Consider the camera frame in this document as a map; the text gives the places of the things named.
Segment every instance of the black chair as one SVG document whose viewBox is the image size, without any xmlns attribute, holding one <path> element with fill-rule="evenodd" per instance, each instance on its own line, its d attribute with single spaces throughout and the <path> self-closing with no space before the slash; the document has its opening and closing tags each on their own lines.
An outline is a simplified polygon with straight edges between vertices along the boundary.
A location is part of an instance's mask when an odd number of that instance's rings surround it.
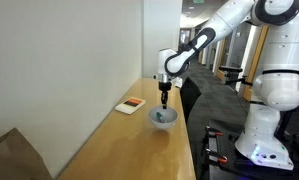
<svg viewBox="0 0 299 180">
<path fill-rule="evenodd" d="M 200 95 L 201 92 L 199 87 L 188 77 L 180 89 L 182 108 L 186 124 L 188 122 L 190 111 L 192 110 L 192 107 L 195 105 Z"/>
</svg>

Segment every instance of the wooden countertop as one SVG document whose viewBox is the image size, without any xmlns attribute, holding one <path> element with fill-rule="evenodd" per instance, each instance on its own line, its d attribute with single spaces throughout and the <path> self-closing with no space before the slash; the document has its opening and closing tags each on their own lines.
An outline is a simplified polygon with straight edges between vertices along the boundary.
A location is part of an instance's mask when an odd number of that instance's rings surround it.
<svg viewBox="0 0 299 180">
<path fill-rule="evenodd" d="M 113 109 L 60 179 L 196 179 L 179 89 L 169 91 L 168 106 L 176 109 L 178 120 L 167 130 L 149 121 L 149 110 L 161 105 L 158 81 L 137 80 L 119 103 L 131 96 L 145 99 L 146 104 L 131 115 Z"/>
</svg>

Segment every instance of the ceiling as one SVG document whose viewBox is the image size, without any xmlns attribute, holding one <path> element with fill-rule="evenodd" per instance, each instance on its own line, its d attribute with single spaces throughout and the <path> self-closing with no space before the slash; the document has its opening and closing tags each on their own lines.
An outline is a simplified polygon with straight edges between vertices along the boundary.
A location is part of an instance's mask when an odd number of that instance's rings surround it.
<svg viewBox="0 0 299 180">
<path fill-rule="evenodd" d="M 227 0 L 204 0 L 204 3 L 194 3 L 193 0 L 183 0 L 180 27 L 192 28 L 207 21 L 225 2 L 227 2 Z"/>
</svg>

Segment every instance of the white bowl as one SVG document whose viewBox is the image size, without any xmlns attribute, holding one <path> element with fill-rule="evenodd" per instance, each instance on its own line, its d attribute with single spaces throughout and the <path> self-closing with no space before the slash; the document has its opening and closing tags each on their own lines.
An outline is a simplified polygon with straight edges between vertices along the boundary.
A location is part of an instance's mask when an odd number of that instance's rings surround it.
<svg viewBox="0 0 299 180">
<path fill-rule="evenodd" d="M 164 117 L 166 123 L 161 122 L 157 118 L 157 112 L 159 112 Z M 171 107 L 163 109 L 162 106 L 156 106 L 149 111 L 149 119 L 155 127 L 159 129 L 167 129 L 172 127 L 176 123 L 178 119 L 178 113 Z"/>
</svg>

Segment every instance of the blue light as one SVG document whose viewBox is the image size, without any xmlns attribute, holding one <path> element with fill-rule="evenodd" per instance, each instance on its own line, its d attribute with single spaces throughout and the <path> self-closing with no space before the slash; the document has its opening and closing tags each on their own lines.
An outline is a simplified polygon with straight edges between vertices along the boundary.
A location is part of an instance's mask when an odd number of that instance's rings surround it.
<svg viewBox="0 0 299 180">
<path fill-rule="evenodd" d="M 250 179 L 246 178 L 246 177 L 240 177 L 240 178 L 238 178 L 238 180 L 250 180 Z"/>
<path fill-rule="evenodd" d="M 251 154 L 251 159 L 255 159 L 255 158 L 256 158 L 256 155 L 258 154 L 259 150 L 260 150 L 260 147 L 257 146 L 257 147 L 255 148 L 255 150 L 254 150 L 254 151 L 252 152 L 252 154 Z"/>
</svg>

